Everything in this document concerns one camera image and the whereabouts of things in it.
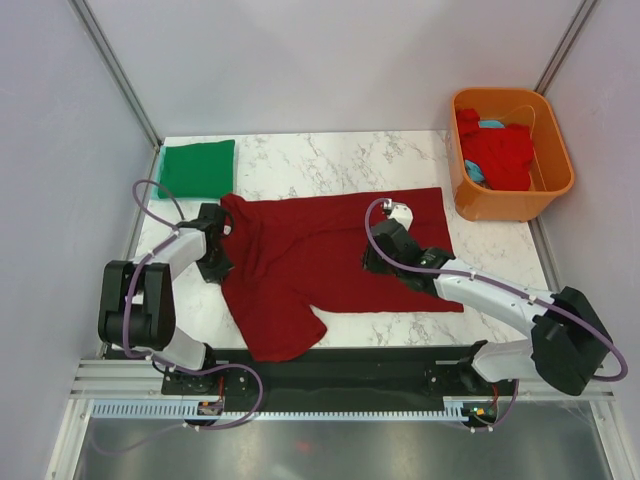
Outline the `dark red t shirt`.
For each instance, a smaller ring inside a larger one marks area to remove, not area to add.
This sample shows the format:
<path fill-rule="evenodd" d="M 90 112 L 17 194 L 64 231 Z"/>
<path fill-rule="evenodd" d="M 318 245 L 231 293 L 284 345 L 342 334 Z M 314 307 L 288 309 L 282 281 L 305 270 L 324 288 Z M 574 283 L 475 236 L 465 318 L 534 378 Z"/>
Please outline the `dark red t shirt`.
<path fill-rule="evenodd" d="M 314 308 L 339 314 L 462 312 L 459 303 L 363 269 L 366 210 L 380 196 L 222 198 L 234 220 L 222 242 L 234 267 L 221 289 L 254 360 L 289 361 L 319 342 L 327 327 Z"/>

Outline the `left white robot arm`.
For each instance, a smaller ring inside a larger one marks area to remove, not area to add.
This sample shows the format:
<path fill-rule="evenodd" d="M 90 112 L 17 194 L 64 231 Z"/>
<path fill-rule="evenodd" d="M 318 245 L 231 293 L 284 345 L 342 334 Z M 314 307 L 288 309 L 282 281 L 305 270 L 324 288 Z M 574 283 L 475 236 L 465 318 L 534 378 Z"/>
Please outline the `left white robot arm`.
<path fill-rule="evenodd" d="M 219 382 L 211 347 L 182 331 L 176 320 L 173 281 L 197 267 L 206 283 L 220 284 L 233 269 L 222 240 L 234 228 L 226 209 L 200 206 L 198 216 L 181 221 L 148 253 L 109 262 L 103 273 L 98 335 L 130 358 L 145 356 L 185 372 L 185 382 L 208 393 Z"/>

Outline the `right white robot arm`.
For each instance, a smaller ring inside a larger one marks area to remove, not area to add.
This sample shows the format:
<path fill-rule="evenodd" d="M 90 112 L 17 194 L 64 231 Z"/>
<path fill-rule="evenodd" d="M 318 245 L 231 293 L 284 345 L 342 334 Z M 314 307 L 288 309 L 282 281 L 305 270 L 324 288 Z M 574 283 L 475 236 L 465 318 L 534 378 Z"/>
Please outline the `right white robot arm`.
<path fill-rule="evenodd" d="M 579 396 L 597 379 L 611 338 L 579 290 L 536 290 L 473 269 L 437 247 L 423 249 L 398 221 L 367 230 L 366 270 L 392 275 L 407 288 L 459 303 L 520 332 L 520 341 L 474 343 L 458 368 L 467 392 L 483 392 L 502 380 L 541 378 L 554 389 Z"/>

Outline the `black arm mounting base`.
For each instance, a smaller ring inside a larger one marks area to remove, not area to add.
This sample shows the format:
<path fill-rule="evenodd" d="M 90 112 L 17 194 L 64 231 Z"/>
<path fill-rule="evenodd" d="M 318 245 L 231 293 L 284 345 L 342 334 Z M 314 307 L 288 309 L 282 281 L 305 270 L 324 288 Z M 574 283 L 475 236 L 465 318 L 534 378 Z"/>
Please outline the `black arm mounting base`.
<path fill-rule="evenodd" d="M 472 381 L 462 359 L 472 345 L 314 348 L 287 362 L 258 362 L 246 349 L 215 349 L 222 371 L 194 376 L 164 370 L 164 395 L 211 396 L 248 410 L 267 401 L 317 406 L 434 406 L 445 397 L 509 396 L 508 380 Z"/>

